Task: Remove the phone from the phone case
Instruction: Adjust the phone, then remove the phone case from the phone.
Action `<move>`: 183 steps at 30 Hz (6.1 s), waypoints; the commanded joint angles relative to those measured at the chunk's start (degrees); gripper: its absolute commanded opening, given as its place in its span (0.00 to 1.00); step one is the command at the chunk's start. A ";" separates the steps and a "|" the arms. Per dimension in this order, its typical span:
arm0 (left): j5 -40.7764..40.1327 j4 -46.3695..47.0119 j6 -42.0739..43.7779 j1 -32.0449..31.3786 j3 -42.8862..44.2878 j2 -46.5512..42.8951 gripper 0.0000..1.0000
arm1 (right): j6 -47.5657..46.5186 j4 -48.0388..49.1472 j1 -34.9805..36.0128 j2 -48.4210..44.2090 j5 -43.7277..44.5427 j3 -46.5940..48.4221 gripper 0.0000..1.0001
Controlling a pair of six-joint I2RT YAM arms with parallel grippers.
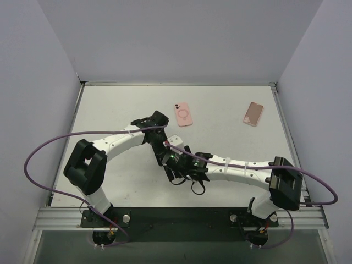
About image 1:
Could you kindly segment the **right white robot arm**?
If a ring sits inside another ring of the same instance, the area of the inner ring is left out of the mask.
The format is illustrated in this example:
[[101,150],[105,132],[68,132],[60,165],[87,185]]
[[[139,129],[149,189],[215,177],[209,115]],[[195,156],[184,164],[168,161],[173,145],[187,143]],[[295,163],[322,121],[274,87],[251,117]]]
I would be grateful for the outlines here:
[[188,155],[169,149],[162,161],[168,177],[184,178],[204,186],[204,182],[224,180],[253,185],[265,192],[251,198],[248,212],[267,219],[276,210],[297,211],[300,208],[303,176],[283,157],[267,162],[244,162],[210,153]]

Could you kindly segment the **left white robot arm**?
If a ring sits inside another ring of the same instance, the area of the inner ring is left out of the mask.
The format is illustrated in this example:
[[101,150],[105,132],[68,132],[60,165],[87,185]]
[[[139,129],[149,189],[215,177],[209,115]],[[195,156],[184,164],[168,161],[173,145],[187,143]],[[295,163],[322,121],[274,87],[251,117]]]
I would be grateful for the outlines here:
[[95,209],[93,220],[107,226],[113,219],[113,205],[102,189],[107,163],[132,147],[145,143],[152,146],[159,166],[166,147],[164,127],[169,119],[159,111],[152,116],[132,121],[121,134],[113,134],[100,140],[78,141],[64,168],[64,176],[76,186],[84,199]]

